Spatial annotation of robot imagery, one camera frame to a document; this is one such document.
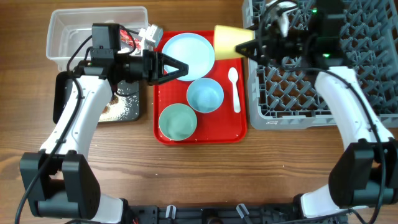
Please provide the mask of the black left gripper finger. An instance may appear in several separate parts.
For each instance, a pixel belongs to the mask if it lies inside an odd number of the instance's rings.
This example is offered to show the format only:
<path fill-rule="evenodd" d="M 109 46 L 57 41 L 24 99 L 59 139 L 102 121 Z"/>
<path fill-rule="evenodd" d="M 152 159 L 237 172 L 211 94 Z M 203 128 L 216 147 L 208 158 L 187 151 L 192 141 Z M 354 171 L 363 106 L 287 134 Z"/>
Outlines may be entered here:
<path fill-rule="evenodd" d="M 173 72 L 166 72 L 165 69 L 163 68 L 160 71 L 161 71 L 161 73 L 159 74 L 159 77 L 157 80 L 158 85 L 162 85 L 164 83 L 171 82 L 173 80 L 176 80 L 176 79 L 188 74 L 187 68 L 178 69 Z"/>
<path fill-rule="evenodd" d="M 161 52 L 157 52 L 157 57 L 162 68 L 165 68 L 165 66 L 170 66 L 176 69 L 188 69 L 188 65 L 186 63 L 183 63 Z"/>

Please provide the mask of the light blue plate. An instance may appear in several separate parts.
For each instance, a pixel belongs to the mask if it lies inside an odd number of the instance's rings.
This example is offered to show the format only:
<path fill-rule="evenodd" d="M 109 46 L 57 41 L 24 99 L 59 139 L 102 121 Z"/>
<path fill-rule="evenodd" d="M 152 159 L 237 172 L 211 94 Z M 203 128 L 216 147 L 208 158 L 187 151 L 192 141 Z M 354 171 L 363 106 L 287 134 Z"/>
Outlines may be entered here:
<path fill-rule="evenodd" d="M 206 38 L 194 33 L 173 36 L 166 41 L 162 53 L 188 65 L 188 74 L 178 78 L 183 82 L 203 78 L 215 63 L 213 46 Z"/>

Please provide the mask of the yellow plastic cup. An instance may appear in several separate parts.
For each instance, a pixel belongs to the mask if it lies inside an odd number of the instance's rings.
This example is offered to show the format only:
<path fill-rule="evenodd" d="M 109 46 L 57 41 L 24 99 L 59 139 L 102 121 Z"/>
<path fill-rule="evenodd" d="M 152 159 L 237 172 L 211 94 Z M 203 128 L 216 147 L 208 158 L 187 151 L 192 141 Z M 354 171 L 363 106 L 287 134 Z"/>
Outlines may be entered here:
<path fill-rule="evenodd" d="M 254 40 L 253 30 L 216 25 L 213 38 L 215 60 L 243 58 L 236 52 L 236 46 L 250 40 Z"/>

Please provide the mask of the white plastic spoon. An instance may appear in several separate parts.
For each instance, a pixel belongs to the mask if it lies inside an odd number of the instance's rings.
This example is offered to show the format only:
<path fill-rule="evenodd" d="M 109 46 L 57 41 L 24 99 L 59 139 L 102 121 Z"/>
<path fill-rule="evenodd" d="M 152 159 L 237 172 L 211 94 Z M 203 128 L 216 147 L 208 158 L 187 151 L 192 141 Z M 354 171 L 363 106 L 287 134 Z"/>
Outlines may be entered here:
<path fill-rule="evenodd" d="M 238 88 L 237 88 L 237 81 L 238 81 L 239 76 L 238 76 L 238 71 L 234 67 L 231 67 L 229 69 L 228 78 L 233 87 L 233 109 L 234 109 L 234 112 L 240 113 L 241 106 L 240 106 L 239 94 L 238 94 Z"/>

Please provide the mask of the brown food scrap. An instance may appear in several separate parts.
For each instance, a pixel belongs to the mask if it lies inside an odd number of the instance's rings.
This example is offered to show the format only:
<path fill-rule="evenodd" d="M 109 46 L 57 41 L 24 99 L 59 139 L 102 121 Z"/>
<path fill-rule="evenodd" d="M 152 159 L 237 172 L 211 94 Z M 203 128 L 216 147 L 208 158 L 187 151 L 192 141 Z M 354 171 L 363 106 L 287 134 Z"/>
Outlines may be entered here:
<path fill-rule="evenodd" d="M 114 94 L 109 102 L 109 105 L 116 105 L 119 102 L 119 96 Z"/>

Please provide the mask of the light blue bowl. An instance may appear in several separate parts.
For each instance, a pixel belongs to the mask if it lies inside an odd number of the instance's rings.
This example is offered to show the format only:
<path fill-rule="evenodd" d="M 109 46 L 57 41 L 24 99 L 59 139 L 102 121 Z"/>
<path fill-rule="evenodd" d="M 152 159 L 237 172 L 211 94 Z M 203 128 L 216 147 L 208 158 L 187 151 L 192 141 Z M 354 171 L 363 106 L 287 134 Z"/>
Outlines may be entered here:
<path fill-rule="evenodd" d="M 223 103 L 224 91 L 221 85 L 211 78 L 199 78 L 187 89 L 187 102 L 197 112 L 212 113 Z"/>

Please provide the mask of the red snack wrapper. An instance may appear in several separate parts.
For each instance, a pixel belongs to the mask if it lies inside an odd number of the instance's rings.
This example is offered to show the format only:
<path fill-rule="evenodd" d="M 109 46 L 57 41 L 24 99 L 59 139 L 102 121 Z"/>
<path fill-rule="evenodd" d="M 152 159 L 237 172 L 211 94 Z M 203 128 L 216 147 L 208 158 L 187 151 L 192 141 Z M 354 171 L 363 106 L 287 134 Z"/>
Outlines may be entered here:
<path fill-rule="evenodd" d="M 139 35 L 138 31 L 121 26 L 120 36 L 121 50 L 119 51 L 119 54 L 131 52 L 132 54 L 137 55 L 141 53 L 142 37 Z"/>

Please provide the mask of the white rice pile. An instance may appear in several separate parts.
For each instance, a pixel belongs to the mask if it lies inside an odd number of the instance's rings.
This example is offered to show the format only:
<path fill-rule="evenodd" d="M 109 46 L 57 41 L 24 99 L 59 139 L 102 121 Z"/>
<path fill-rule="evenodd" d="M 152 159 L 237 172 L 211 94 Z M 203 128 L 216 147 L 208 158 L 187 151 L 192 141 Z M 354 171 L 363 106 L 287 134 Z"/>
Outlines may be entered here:
<path fill-rule="evenodd" d="M 100 115 L 100 123 L 137 120 L 139 117 L 139 93 L 136 91 L 127 93 L 127 96 L 119 96 L 118 104 L 109 105 L 108 103 L 106 106 L 109 106 L 109 111 Z"/>

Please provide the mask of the mint green bowl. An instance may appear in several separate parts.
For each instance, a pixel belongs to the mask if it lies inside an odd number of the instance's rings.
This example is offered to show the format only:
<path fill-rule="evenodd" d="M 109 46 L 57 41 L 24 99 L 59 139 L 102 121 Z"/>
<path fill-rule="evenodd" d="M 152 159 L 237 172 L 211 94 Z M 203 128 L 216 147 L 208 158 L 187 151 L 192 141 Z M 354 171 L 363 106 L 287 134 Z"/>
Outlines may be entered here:
<path fill-rule="evenodd" d="M 166 107 L 159 116 L 161 133 L 171 141 L 188 139 L 197 128 L 197 116 L 188 105 L 175 103 Z"/>

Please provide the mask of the orange carrot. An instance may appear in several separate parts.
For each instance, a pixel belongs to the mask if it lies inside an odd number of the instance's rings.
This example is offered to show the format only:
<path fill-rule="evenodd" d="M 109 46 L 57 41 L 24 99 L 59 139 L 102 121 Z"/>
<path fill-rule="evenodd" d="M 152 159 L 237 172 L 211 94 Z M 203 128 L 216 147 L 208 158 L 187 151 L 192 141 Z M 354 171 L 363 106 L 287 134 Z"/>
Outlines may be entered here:
<path fill-rule="evenodd" d="M 104 108 L 104 110 L 103 110 L 103 114 L 105 114 L 105 113 L 107 113 L 109 111 L 109 106 L 106 106 L 105 108 Z"/>

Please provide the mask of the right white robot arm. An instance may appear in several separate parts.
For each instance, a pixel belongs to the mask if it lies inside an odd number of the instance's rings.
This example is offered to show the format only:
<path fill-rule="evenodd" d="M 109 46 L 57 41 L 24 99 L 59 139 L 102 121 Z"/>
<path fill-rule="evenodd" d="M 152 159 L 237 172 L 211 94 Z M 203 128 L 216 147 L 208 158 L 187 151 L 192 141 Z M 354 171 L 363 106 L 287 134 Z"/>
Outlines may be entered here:
<path fill-rule="evenodd" d="M 188 64 L 189 72 L 155 88 L 154 134 L 164 144 L 215 144 L 240 141 L 247 132 L 240 58 L 217 60 L 215 35 L 165 34 L 157 50 Z M 345 151 L 329 176 L 329 183 L 299 198 L 307 218 L 336 214 L 349 208 L 397 202 L 397 167 L 386 160 L 385 172 L 373 172 L 382 143 L 394 152 L 392 134 L 379 122 L 359 92 L 354 71 L 333 67 L 319 74 L 316 89 L 336 119 Z"/>

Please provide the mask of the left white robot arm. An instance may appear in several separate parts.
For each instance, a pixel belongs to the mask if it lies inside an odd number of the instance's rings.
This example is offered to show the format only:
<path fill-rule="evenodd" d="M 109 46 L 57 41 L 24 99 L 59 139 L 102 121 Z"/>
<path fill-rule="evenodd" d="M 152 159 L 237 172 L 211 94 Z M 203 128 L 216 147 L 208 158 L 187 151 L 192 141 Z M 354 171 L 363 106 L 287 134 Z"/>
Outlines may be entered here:
<path fill-rule="evenodd" d="M 186 75 L 188 65 L 150 50 L 141 56 L 117 49 L 92 48 L 90 53 L 89 60 L 58 74 L 57 92 L 67 81 L 72 90 L 49 138 L 39 151 L 21 158 L 25 188 L 21 204 L 28 205 L 35 217 L 126 223 L 132 219 L 128 202 L 102 194 L 87 161 L 94 131 L 119 82 L 144 80 L 159 85 Z"/>

